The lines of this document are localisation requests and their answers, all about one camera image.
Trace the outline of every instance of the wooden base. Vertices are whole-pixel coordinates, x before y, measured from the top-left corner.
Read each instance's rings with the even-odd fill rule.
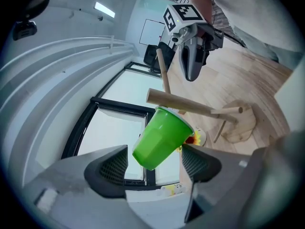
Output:
[[[244,111],[241,114],[231,114],[238,122],[236,124],[227,122],[221,132],[221,136],[229,143],[246,141],[256,126],[256,117],[252,107],[242,100],[234,100],[224,106],[224,108],[231,107],[242,107]]]

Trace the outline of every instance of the green plastic cup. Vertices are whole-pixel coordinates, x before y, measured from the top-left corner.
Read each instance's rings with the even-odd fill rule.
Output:
[[[158,106],[135,143],[132,155],[141,166],[153,170],[193,134],[193,128],[178,114]]]

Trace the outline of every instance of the wooden floor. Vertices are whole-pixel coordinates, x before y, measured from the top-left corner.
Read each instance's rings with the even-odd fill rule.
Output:
[[[289,133],[287,121],[274,99],[274,94],[291,74],[289,69],[226,40],[224,48],[211,52],[199,77],[189,82],[182,74],[177,55],[168,71],[172,94],[213,108],[241,99],[252,105],[257,119],[247,141],[231,144],[220,136],[214,144],[221,120],[192,113],[182,115],[192,127],[200,127],[207,133],[205,147],[250,155],[255,149],[268,146]]]

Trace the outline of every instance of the wooden dowel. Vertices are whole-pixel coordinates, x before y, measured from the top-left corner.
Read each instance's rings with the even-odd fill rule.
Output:
[[[161,76],[163,80],[164,90],[166,93],[170,94],[171,93],[170,84],[168,82],[166,66],[165,66],[162,50],[160,48],[157,49],[157,56],[158,56]]]
[[[216,136],[215,136],[215,138],[214,138],[213,143],[216,143],[216,142],[217,142],[217,139],[219,138],[221,132],[222,132],[223,129],[224,129],[225,123],[226,123],[226,121],[224,120],[223,123],[221,124],[221,126],[220,126],[220,128],[219,128],[219,130],[218,130],[218,132],[217,132],[217,134],[216,134]]]
[[[236,123],[237,119],[227,114],[211,114],[213,108],[194,102],[192,100],[164,93],[155,89],[149,89],[146,98],[147,103],[158,104],[169,108],[185,110],[187,112],[205,115],[215,119],[223,119]]]
[[[242,107],[233,107],[233,108],[223,108],[223,109],[213,109],[211,114],[241,114],[243,112]]]

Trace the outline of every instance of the person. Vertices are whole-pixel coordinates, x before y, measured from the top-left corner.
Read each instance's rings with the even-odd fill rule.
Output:
[[[212,23],[212,0],[189,0]],[[305,54],[298,26],[279,0],[214,0],[246,47],[294,70]]]

